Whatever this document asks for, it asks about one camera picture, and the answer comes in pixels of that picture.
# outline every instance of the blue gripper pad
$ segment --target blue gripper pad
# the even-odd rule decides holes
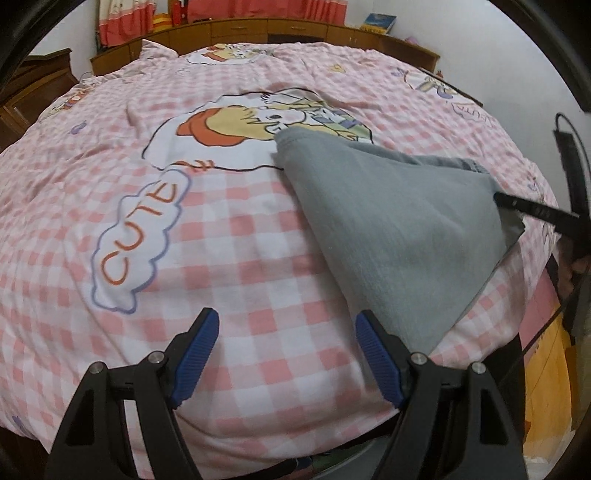
[[[215,310],[211,310],[178,363],[174,375],[174,390],[170,395],[173,408],[179,407],[193,395],[205,363],[216,343],[219,328],[219,316]]]
[[[396,408],[400,407],[405,401],[400,387],[400,371],[363,313],[355,319],[355,335],[382,396]]]

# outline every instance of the wooden cabinet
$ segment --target wooden cabinet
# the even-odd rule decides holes
[[[266,33],[253,33],[247,35],[228,35],[226,37],[212,37],[212,44],[217,43],[267,43]]]
[[[21,138],[45,108],[78,80],[70,70],[69,48],[30,55],[0,91],[0,151]]]
[[[179,55],[185,55],[212,43],[212,28],[210,24],[188,25],[170,30],[170,48]]]
[[[379,37],[373,33],[356,31],[353,36],[352,47],[363,50],[377,50],[379,48]]]
[[[299,20],[269,20],[268,33],[275,35],[302,35],[326,38],[327,25]]]
[[[267,34],[267,21],[263,19],[223,20],[212,22],[211,25],[212,37]]]
[[[353,30],[330,25],[326,33],[326,41],[331,45],[351,47],[353,46]]]
[[[439,55],[426,48],[412,45],[399,38],[380,35],[379,50],[390,57],[405,61],[415,67],[422,67],[430,72],[435,71]]]
[[[142,53],[142,39],[134,40],[133,42],[129,43],[129,58],[131,61],[137,60],[139,58],[139,54]]]
[[[4,108],[0,109],[0,152],[8,148],[25,134],[25,129],[18,125],[12,115]]]
[[[430,72],[435,71],[439,59],[439,55],[426,48],[387,35],[320,22],[283,18],[211,20],[171,28],[148,35],[146,38],[172,48],[179,55],[216,43],[326,41],[333,45],[378,50]],[[137,39],[91,59],[95,75],[114,72],[130,61],[136,60],[141,52],[141,46],[141,39]]]
[[[153,35],[148,35],[146,37],[146,40],[150,40],[155,43],[160,43],[161,45],[164,45],[165,47],[170,46],[170,37],[168,35],[168,30],[164,31],[164,32],[158,32]]]
[[[37,121],[45,108],[76,83],[70,69],[58,70],[37,80],[8,99],[4,109],[16,123],[27,129]]]
[[[90,59],[95,75],[107,75],[131,62],[129,45],[112,48]]]
[[[328,27],[326,41],[333,45],[362,48],[363,50],[377,50],[379,47],[379,37],[373,33],[332,25]]]

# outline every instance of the red bottle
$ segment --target red bottle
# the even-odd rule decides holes
[[[181,15],[181,2],[179,0],[173,3],[173,25],[178,27],[183,20]]]

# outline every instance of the book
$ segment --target book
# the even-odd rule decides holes
[[[372,33],[387,34],[396,23],[396,16],[385,14],[369,14],[361,25],[361,30]]]

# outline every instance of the pink gingham duvet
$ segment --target pink gingham duvet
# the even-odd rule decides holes
[[[330,449],[395,413],[272,168],[272,136],[292,125],[472,158],[511,193],[556,204],[496,119],[376,51],[218,45],[177,57],[145,42],[139,60],[78,85],[0,155],[3,426],[51,448],[91,362],[164,349],[206,306],[219,340],[177,410],[205,478]],[[436,362],[465,366],[517,334],[555,242],[525,224]],[[149,476],[137,425],[131,439]]]

